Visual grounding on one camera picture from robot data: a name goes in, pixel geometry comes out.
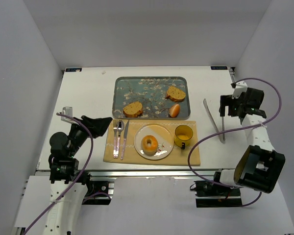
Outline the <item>metal serving tongs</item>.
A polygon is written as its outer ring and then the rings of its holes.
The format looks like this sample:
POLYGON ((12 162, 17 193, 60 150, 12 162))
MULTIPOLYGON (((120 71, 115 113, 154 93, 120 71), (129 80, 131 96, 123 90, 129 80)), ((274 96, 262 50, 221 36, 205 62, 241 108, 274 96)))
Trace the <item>metal serving tongs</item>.
MULTIPOLYGON (((203 103, 203 106, 204 106, 204 108, 206 110, 206 113, 208 115, 208 118, 210 119, 210 122, 211 122, 211 124, 212 124, 215 132, 216 133, 220 133, 220 131, 219 131, 218 127, 217 127, 217 124, 216 124, 216 122, 215 122, 215 120, 214 120, 214 118, 213 118, 213 116, 212 116, 212 114, 211 114, 211 112, 209 110, 209 107, 208 107, 208 104, 207 104, 207 100, 204 98, 202 103, 203 103)), ((220 140, 221 143, 225 143, 225 134, 224 133, 223 134, 219 134, 218 137, 219 137, 219 140, 220 140)))

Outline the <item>orange glazed bagel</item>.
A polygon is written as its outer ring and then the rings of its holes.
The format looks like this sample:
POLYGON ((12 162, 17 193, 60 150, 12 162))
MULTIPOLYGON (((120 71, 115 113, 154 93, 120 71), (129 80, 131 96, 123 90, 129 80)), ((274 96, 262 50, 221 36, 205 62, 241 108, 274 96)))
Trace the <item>orange glazed bagel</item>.
POLYGON ((158 141, 153 135, 146 135, 141 140, 141 147, 145 154, 152 156, 158 150, 158 141))

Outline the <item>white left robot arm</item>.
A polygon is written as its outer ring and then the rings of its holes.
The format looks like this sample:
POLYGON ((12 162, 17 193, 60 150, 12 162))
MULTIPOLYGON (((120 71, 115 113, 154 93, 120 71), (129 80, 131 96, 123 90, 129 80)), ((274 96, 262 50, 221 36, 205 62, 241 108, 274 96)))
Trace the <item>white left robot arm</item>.
POLYGON ((45 235, 75 234, 81 205, 92 187, 90 174, 78 169, 79 161, 74 156, 87 139, 103 136, 112 118, 82 116, 70 120, 68 134, 56 132, 49 140, 50 205, 43 231, 45 235))

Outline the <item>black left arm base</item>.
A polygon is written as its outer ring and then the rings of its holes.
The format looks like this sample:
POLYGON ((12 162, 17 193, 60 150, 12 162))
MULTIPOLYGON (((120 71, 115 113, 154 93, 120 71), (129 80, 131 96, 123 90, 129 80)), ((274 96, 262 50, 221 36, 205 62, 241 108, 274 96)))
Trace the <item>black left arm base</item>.
POLYGON ((83 172, 77 183, 87 187, 82 205, 109 205, 113 196, 114 182, 106 178, 96 178, 83 172))

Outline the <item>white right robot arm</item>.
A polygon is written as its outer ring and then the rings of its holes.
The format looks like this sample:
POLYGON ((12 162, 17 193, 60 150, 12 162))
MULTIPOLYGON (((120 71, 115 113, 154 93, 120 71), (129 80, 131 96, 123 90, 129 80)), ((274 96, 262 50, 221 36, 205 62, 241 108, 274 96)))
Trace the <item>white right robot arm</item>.
POLYGON ((285 156, 275 151, 264 126, 267 115, 260 109, 264 92, 235 88, 232 95, 220 97, 220 116, 238 117, 245 128, 247 150, 235 169, 214 174, 217 183, 271 193, 285 164, 285 156))

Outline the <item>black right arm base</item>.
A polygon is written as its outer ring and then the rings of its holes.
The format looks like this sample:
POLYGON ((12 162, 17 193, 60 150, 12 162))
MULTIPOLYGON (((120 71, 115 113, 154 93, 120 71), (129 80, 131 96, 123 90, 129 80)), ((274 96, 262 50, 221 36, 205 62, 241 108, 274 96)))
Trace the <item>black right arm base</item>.
POLYGON ((197 208, 235 208, 241 207, 239 188, 228 188, 207 181, 194 181, 190 191, 195 193, 197 208))

